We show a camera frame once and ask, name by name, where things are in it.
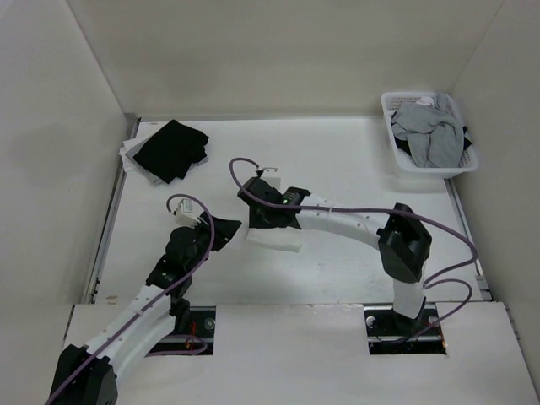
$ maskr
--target gray cloth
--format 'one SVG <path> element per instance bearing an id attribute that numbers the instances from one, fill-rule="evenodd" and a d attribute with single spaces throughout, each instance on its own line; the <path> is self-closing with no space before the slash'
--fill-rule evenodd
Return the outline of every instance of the gray cloth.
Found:
<path id="1" fill-rule="evenodd" d="M 450 113 L 449 97 L 435 96 L 435 108 L 404 103 L 391 119 L 394 136 L 407 141 L 418 167 L 457 167 L 463 153 L 463 127 Z"/>
<path id="2" fill-rule="evenodd" d="M 146 169 L 144 169 L 139 163 L 137 163 L 137 161 L 133 158 L 133 156 L 135 156 L 136 154 L 138 154 L 138 151 L 141 150 L 141 148 L 144 146 L 144 144 L 150 139 L 151 137 L 149 137 L 148 139 L 144 140 L 143 142 L 141 143 L 138 143 L 136 144 L 135 146 L 133 146 L 131 149 L 129 149 L 127 152 L 126 152 L 126 156 L 128 159 L 131 160 L 131 162 L 135 165 L 135 167 L 137 167 L 137 169 L 141 170 L 141 172 L 150 180 L 152 181 L 153 184 L 155 184 L 156 186 L 163 183 L 163 180 L 161 180 L 158 176 L 156 176 L 154 173 L 150 173 L 149 171 L 147 171 Z M 201 160 L 200 162 L 197 162 L 197 163 L 193 163 L 189 170 L 193 169 L 194 167 L 197 167 L 197 166 L 200 166 L 204 163 L 208 162 L 208 156 L 206 158 L 204 158 L 203 160 Z"/>

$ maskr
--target white cloth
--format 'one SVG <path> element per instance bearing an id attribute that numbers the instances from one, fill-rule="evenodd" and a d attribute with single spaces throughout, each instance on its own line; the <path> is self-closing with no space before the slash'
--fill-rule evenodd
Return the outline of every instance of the white cloth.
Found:
<path id="1" fill-rule="evenodd" d="M 416 104 L 420 105 L 426 105 L 428 107 L 435 107 L 435 100 L 433 100 L 431 97 L 422 97 L 420 100 L 416 102 Z"/>

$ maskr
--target white panel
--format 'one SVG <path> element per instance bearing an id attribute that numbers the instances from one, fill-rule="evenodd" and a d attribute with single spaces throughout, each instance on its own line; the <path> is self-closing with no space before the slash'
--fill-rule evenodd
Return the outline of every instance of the white panel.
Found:
<path id="1" fill-rule="evenodd" d="M 379 114 L 449 90 L 502 0 L 69 0 L 125 111 Z"/>
<path id="2" fill-rule="evenodd" d="M 478 171 L 457 185 L 494 296 L 510 305 L 540 384 L 540 1 L 506 0 L 452 95 Z"/>
<path id="3" fill-rule="evenodd" d="M 0 303 L 73 303 L 93 259 L 125 131 L 63 0 L 0 21 Z"/>
<path id="4" fill-rule="evenodd" d="M 83 343 L 117 313 L 78 306 L 67 341 Z M 467 305 L 442 326 L 446 356 L 371 356 L 361 306 L 221 305 L 213 356 L 145 359 L 118 405 L 538 405 L 501 303 Z"/>
<path id="5" fill-rule="evenodd" d="M 225 249 L 213 253 L 193 277 L 186 297 L 198 305 L 223 303 L 311 304 L 392 302 L 392 279 L 381 257 L 358 241 L 306 231 L 300 253 L 273 251 L 246 243 L 248 207 L 236 197 L 229 161 L 237 156 L 278 167 L 282 187 L 300 186 L 350 207 L 393 208 L 406 203 L 416 213 L 459 229 L 445 183 L 401 182 L 392 174 L 392 151 L 381 119 L 289 119 L 192 121 L 210 140 L 209 162 L 185 180 L 153 186 L 139 172 L 127 174 L 97 300 L 127 303 L 137 294 L 165 252 L 177 226 L 165 200 L 176 192 L 200 198 L 210 211 L 243 222 Z M 138 134 L 154 133 L 163 122 L 146 122 Z M 237 165 L 247 180 L 254 168 Z M 386 215 L 371 215 L 384 226 Z M 426 274 L 470 257 L 459 240 L 429 227 L 434 243 Z M 473 266 L 452 277 L 468 281 L 480 299 Z M 459 300 L 467 291 L 445 284 L 427 291 L 428 300 Z"/>
<path id="6" fill-rule="evenodd" d="M 62 351 L 71 305 L 0 308 L 0 403 L 45 402 Z"/>

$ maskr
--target black joint housing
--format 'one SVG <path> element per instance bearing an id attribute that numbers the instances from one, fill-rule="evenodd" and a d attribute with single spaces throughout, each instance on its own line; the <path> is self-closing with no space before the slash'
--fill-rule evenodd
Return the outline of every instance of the black joint housing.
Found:
<path id="1" fill-rule="evenodd" d="M 51 394 L 88 358 L 85 348 L 70 344 L 58 358 Z M 114 405 L 118 398 L 116 376 L 109 358 L 94 359 L 57 397 L 52 405 Z"/>
<path id="2" fill-rule="evenodd" d="M 263 179 L 252 177 L 248 180 L 244 188 L 253 196 L 263 200 L 265 203 L 291 206 L 300 205 L 305 196 L 311 193 L 308 190 L 289 187 L 284 194 L 271 187 Z M 237 196 L 250 207 L 250 228 L 286 228 L 291 226 L 299 229 L 296 214 L 300 209 L 271 208 L 248 197 L 242 190 Z"/>
<path id="3" fill-rule="evenodd" d="M 408 205 L 400 203 L 394 209 L 413 212 Z M 432 241 L 422 223 L 417 219 L 390 215 L 384 229 L 378 229 L 377 234 L 380 236 L 379 251 L 385 272 L 402 283 L 419 282 Z"/>

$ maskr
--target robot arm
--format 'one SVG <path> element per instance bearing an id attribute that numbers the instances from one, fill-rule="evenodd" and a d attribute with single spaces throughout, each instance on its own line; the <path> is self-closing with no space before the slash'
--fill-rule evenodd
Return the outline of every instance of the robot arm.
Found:
<path id="1" fill-rule="evenodd" d="M 212 251 L 221 250 L 240 228 L 240 221 L 213 217 Z M 179 286 L 145 306 L 172 284 L 180 281 L 204 257 L 210 244 L 208 216 L 203 213 L 191 227 L 180 227 L 170 234 L 165 254 L 149 274 L 145 285 L 131 304 L 98 336 L 78 348 L 66 347 L 61 353 L 51 394 L 90 356 L 113 336 L 114 342 L 99 355 L 52 402 L 54 405 L 114 405 L 118 386 L 149 350 L 174 330 L 181 330 L 189 318 L 189 302 L 183 299 L 192 284 L 189 277 Z M 139 317 L 125 328 L 138 314 Z"/>
<path id="2" fill-rule="evenodd" d="M 403 336 L 418 329 L 425 303 L 422 283 L 424 265 L 432 241 L 431 235 L 418 220 L 391 215 L 386 224 L 382 225 L 360 213 L 301 209 L 303 206 L 338 206 L 297 187 L 290 187 L 281 194 L 260 177 L 252 177 L 244 188 L 267 203 L 299 207 L 270 208 L 240 190 L 238 197 L 250 206 L 250 218 L 257 217 L 258 221 L 266 223 L 268 227 L 293 226 L 302 230 L 321 230 L 358 240 L 379 251 L 383 269 L 393 278 L 395 323 Z M 396 204 L 394 209 L 412 212 L 404 204 Z"/>

